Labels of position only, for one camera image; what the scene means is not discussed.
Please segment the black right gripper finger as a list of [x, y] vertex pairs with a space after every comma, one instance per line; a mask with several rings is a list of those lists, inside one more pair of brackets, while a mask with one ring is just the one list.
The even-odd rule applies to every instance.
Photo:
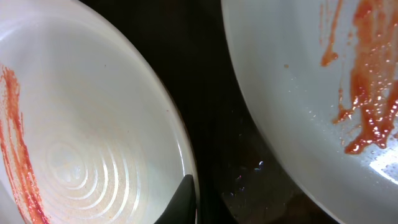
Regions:
[[155, 224], [195, 224], [196, 212], [197, 205], [193, 176], [187, 174]]

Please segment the white plate with sauce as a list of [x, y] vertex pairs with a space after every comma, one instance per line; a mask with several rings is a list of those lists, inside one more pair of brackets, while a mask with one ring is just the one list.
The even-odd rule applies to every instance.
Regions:
[[1, 2], [1, 222], [155, 223], [192, 147], [153, 69], [79, 1]]

